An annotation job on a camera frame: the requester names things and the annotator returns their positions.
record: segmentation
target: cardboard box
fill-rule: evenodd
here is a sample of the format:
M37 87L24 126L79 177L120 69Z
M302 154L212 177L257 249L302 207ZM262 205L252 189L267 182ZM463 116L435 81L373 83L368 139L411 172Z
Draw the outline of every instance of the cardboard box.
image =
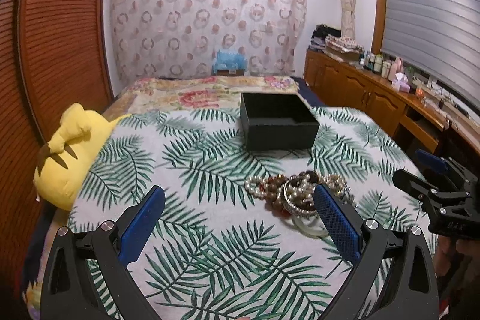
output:
M249 151L311 148L320 127L296 94L243 93L240 119Z

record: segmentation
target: bed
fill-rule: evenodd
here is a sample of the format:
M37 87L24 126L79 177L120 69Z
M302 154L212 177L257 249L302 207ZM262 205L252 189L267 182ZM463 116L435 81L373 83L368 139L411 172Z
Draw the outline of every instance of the bed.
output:
M238 122L244 91L299 94L321 124L312 151L246 151ZM292 175L307 168L340 174L363 218L398 230L416 224L428 232L419 203L391 179L398 168L418 175L412 161L368 116L322 106L302 80L142 79L104 116L125 113L133 115L115 128L73 210L46 208L39 224L42 245L31 246L36 252L29 252L23 277L24 300L35 319L41 288L36 281L42 280L58 227L80 232L116 220L152 185L165 189L166 209L128 269L164 319L316 319L345 280L351 264L333 242L302 235L290 218L252 198L243 187L249 175ZM426 236L433 252L436 238ZM107 312L118 318L97 264L90 262L90 269ZM385 260L365 313L387 270Z

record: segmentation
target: patterned curtain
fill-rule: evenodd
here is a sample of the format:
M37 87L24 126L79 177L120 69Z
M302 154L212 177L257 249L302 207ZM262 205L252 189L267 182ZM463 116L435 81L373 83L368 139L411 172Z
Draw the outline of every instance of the patterned curtain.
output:
M248 60L253 75L292 75L306 0L111 0L121 81L211 75L217 51Z

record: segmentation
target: window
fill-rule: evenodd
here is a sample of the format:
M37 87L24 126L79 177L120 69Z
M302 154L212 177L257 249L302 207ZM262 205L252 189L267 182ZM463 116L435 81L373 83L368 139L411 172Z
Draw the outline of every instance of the window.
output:
M377 0L373 46L438 78L480 109L479 0Z

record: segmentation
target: yellow plush toy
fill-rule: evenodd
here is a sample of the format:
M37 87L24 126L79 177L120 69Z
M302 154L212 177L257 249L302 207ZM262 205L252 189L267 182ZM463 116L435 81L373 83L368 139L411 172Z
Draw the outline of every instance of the yellow plush toy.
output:
M74 103L62 115L60 128L38 154L34 184L43 199L71 210L83 180L121 116L111 122Z

